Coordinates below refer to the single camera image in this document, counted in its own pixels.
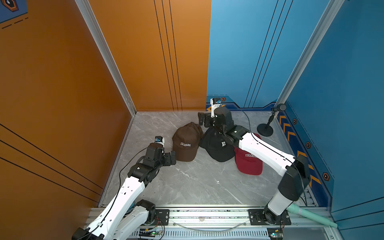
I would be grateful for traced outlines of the brown Colorado cap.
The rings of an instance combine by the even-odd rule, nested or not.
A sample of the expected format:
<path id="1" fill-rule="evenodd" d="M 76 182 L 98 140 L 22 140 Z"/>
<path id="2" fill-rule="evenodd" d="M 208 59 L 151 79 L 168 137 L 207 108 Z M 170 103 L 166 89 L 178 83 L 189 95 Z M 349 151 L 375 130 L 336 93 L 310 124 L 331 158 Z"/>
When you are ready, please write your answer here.
<path id="1" fill-rule="evenodd" d="M 193 122 L 178 128 L 172 137 L 173 151 L 176 153 L 177 161 L 193 161 L 203 135 L 202 128 Z"/>

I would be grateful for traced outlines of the black R cap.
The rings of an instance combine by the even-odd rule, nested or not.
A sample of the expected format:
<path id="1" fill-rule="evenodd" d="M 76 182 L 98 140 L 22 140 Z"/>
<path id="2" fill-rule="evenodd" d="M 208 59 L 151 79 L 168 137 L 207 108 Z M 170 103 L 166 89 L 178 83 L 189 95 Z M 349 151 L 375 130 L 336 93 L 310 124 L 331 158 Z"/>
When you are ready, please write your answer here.
<path id="1" fill-rule="evenodd" d="M 223 163 L 235 156 L 234 146 L 228 144 L 223 136 L 215 129 L 208 128 L 200 142 L 209 156 L 217 162 Z"/>

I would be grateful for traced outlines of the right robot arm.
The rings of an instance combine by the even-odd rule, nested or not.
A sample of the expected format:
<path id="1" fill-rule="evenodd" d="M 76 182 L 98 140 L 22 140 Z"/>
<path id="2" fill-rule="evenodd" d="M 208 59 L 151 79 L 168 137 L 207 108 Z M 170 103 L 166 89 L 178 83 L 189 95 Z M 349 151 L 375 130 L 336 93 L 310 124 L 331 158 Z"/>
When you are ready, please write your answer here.
<path id="1" fill-rule="evenodd" d="M 283 212 L 299 200 L 309 184 L 308 160 L 282 152 L 257 138 L 251 130 L 234 124 L 226 107 L 217 107 L 210 113 L 199 112 L 198 118 L 199 125 L 214 129 L 227 144 L 256 156 L 282 177 L 277 192 L 263 210 L 267 224 L 279 224 Z"/>

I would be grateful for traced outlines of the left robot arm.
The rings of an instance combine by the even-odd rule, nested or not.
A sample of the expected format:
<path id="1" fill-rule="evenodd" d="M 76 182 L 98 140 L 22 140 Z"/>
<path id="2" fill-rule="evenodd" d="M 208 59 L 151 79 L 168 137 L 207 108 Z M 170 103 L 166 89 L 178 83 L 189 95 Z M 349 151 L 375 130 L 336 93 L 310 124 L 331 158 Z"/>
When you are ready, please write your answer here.
<path id="1" fill-rule="evenodd" d="M 73 240 L 126 240 L 137 228 L 155 217 L 155 204 L 139 201 L 127 214 L 136 198 L 158 175 L 160 168 L 176 164 L 176 153 L 165 152 L 164 138 L 156 136 L 155 141 L 145 148 L 146 154 L 130 168 L 127 178 L 115 197 L 85 229 L 77 229 Z"/>

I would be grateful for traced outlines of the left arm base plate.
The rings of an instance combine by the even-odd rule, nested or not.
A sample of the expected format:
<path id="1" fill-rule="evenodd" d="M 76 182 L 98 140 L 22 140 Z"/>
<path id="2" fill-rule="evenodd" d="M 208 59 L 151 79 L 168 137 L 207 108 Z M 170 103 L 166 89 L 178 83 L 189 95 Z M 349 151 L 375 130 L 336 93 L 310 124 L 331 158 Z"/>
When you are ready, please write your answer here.
<path id="1" fill-rule="evenodd" d="M 158 226 L 160 224 L 168 226 L 169 220 L 169 209 L 156 209 L 155 213 L 150 213 L 148 220 L 143 224 L 143 226 Z"/>

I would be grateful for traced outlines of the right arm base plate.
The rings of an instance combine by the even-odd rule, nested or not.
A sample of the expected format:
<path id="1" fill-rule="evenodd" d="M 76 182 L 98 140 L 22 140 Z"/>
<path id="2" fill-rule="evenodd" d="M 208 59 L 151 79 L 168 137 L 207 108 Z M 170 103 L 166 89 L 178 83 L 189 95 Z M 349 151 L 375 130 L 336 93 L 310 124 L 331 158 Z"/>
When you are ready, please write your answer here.
<path id="1" fill-rule="evenodd" d="M 248 214 L 252 226 L 277 226 L 280 224 L 290 226 L 292 224 L 287 210 L 279 216 L 265 209 L 249 209 Z"/>

